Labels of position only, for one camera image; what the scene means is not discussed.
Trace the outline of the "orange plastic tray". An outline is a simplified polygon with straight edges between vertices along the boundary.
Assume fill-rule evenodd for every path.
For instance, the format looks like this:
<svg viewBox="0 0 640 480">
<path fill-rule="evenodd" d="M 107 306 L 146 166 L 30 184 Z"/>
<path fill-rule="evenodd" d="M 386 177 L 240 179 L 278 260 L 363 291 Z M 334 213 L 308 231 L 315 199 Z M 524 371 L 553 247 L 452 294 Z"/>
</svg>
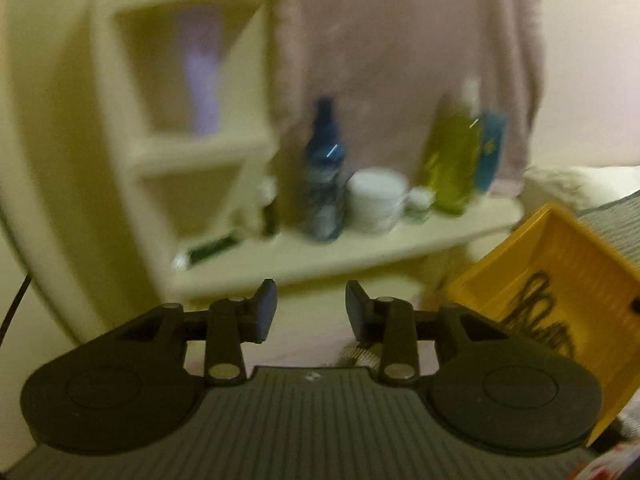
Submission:
<svg viewBox="0 0 640 480">
<path fill-rule="evenodd" d="M 548 204 L 450 282 L 447 297 L 494 321 L 537 272 L 554 300 L 540 326 L 567 326 L 574 358 L 602 388 L 596 440 L 639 387 L 639 272 L 566 209 Z"/>
</svg>

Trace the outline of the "dark green small tube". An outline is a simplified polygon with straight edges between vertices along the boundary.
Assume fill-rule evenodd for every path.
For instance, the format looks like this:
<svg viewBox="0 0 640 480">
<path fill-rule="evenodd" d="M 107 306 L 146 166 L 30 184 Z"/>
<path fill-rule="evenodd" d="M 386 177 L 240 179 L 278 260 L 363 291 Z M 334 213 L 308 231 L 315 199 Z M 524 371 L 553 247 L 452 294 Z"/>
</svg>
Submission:
<svg viewBox="0 0 640 480">
<path fill-rule="evenodd" d="M 203 261 L 238 246 L 242 241 L 243 237 L 240 234 L 232 232 L 216 240 L 209 240 L 206 243 L 186 248 L 182 252 L 178 252 L 172 260 L 172 268 L 176 271 L 188 270 L 192 266 L 197 266 Z"/>
</svg>

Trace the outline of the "white cream jar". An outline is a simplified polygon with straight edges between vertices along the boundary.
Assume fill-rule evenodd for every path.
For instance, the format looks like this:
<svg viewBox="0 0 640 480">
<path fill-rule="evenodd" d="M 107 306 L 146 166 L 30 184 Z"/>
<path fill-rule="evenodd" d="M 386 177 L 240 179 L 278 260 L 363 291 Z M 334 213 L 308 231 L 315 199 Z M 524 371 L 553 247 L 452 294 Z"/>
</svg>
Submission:
<svg viewBox="0 0 640 480">
<path fill-rule="evenodd" d="M 355 231 L 390 232 L 404 211 L 408 178 L 384 167 L 362 168 L 347 181 L 347 217 Z"/>
</svg>

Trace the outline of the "small green-label jar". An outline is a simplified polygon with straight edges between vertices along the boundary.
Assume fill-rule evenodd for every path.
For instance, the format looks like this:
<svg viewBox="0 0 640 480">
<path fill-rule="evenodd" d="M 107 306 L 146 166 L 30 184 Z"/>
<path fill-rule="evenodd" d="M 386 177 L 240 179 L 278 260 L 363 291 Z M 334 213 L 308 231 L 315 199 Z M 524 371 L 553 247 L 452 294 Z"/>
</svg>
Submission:
<svg viewBox="0 0 640 480">
<path fill-rule="evenodd" d="M 415 186 L 406 197 L 404 218 L 413 223 L 424 223 L 431 213 L 435 194 L 424 186 Z"/>
</svg>

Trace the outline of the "black white lip balm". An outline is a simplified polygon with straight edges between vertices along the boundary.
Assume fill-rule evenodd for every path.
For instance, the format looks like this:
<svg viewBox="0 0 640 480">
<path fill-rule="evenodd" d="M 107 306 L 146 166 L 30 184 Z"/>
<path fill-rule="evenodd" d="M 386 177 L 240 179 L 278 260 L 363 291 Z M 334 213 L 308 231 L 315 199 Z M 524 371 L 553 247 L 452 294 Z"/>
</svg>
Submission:
<svg viewBox="0 0 640 480">
<path fill-rule="evenodd" d="M 262 236 L 273 238 L 279 233 L 277 179 L 265 176 L 258 185 L 257 196 L 262 211 Z"/>
</svg>

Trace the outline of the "blue spray bottle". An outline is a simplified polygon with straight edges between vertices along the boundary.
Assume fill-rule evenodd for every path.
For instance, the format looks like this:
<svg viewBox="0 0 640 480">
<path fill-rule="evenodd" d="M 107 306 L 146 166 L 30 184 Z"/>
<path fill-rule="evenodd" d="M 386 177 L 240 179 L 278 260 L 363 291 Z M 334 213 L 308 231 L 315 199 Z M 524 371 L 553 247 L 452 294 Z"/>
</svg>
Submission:
<svg viewBox="0 0 640 480">
<path fill-rule="evenodd" d="M 316 103 L 311 138 L 304 151 L 305 226 L 316 242 L 336 240 L 342 232 L 345 156 L 333 99 L 322 96 Z"/>
</svg>

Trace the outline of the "green olive spray bottle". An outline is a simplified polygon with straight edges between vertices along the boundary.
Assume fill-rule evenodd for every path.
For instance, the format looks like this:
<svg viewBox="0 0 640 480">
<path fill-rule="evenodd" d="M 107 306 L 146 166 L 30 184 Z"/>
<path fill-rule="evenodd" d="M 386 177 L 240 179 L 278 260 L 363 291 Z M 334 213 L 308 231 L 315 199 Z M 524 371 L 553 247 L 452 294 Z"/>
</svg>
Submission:
<svg viewBox="0 0 640 480">
<path fill-rule="evenodd" d="M 480 157 L 480 78 L 467 76 L 459 93 L 446 99 L 438 116 L 439 150 L 435 206 L 461 216 L 469 205 Z"/>
</svg>

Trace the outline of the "cream wooden shelf unit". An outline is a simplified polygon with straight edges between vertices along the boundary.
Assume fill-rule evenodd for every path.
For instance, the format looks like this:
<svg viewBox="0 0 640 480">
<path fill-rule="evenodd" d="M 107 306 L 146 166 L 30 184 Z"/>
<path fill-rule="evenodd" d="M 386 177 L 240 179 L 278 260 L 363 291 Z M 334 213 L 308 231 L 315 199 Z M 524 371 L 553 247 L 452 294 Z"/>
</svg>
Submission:
<svg viewBox="0 0 640 480">
<path fill-rule="evenodd" d="M 178 18 L 214 6 L 221 16 L 219 129 L 194 133 Z M 295 284 L 421 257 L 509 229 L 522 207 L 490 198 L 461 217 L 436 214 L 381 236 L 345 233 L 330 244 L 284 229 L 260 236 L 257 188 L 278 154 L 270 117 L 271 0 L 96 0 L 94 62 L 104 130 L 134 237 L 160 296 L 234 295 L 264 278 Z M 238 233 L 238 246 L 183 271 L 186 248 Z"/>
</svg>

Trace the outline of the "blue white tube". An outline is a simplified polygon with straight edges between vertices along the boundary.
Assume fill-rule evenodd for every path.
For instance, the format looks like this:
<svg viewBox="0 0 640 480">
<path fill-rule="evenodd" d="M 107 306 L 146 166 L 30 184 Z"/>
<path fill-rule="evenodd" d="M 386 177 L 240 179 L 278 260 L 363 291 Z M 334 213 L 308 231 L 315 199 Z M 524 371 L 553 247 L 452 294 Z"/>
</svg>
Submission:
<svg viewBox="0 0 640 480">
<path fill-rule="evenodd" d="M 486 195 L 495 180 L 507 124 L 506 115 L 495 110 L 480 116 L 480 151 L 474 180 L 477 194 Z"/>
</svg>

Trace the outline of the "white pillow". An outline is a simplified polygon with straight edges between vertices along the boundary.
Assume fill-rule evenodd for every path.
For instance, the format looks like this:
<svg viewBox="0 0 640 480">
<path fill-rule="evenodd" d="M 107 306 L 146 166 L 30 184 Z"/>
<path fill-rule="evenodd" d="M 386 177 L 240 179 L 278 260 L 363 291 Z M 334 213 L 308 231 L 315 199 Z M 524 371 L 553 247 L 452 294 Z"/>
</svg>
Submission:
<svg viewBox="0 0 640 480">
<path fill-rule="evenodd" d="M 638 166 L 531 166 L 520 195 L 526 214 L 548 203 L 573 212 L 616 202 L 639 191 Z"/>
</svg>

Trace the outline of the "grey checked pillow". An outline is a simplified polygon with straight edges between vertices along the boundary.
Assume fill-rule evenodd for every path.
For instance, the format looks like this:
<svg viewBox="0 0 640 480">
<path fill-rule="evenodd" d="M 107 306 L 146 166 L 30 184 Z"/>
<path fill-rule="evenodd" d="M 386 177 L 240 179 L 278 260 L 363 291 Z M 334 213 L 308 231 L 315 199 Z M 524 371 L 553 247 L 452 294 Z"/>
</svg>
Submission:
<svg viewBox="0 0 640 480">
<path fill-rule="evenodd" d="M 636 269 L 640 259 L 640 192 L 581 211 L 577 218 Z"/>
</svg>

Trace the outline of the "pink hanging towel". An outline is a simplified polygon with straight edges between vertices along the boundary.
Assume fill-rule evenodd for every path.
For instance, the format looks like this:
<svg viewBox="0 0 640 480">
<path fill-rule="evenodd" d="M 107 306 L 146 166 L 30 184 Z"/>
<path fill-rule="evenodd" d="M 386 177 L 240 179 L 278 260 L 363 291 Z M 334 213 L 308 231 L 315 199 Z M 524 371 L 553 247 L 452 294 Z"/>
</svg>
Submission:
<svg viewBox="0 0 640 480">
<path fill-rule="evenodd" d="M 298 190 L 314 103 L 335 105 L 345 167 L 420 170 L 435 110 L 471 76 L 508 118 L 496 194 L 517 196 L 544 93 L 541 0 L 273 0 L 277 166 Z"/>
</svg>

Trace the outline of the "purple tube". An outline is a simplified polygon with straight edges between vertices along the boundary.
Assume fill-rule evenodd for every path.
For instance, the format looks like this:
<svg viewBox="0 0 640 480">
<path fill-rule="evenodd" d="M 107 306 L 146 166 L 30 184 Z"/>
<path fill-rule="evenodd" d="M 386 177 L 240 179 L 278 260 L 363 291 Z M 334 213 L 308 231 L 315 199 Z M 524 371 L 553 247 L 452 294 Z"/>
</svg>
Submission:
<svg viewBox="0 0 640 480">
<path fill-rule="evenodd" d="M 190 93 L 191 122 L 198 136 L 219 129 L 221 16 L 214 6 L 183 11 L 178 18 L 178 40 Z"/>
</svg>

